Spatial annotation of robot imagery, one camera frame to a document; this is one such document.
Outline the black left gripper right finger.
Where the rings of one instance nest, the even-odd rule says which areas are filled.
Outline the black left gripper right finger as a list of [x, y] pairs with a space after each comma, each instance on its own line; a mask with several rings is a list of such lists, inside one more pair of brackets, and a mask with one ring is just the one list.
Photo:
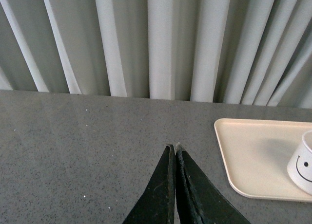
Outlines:
[[189, 153], [176, 148], [176, 201], [182, 224], [248, 224], [219, 192]]

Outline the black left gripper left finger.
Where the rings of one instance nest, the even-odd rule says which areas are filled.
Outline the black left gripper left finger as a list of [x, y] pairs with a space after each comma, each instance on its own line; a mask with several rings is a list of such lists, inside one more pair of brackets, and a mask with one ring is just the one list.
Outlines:
[[125, 224], [173, 224], [175, 218], [176, 157], [173, 145], [165, 150]]

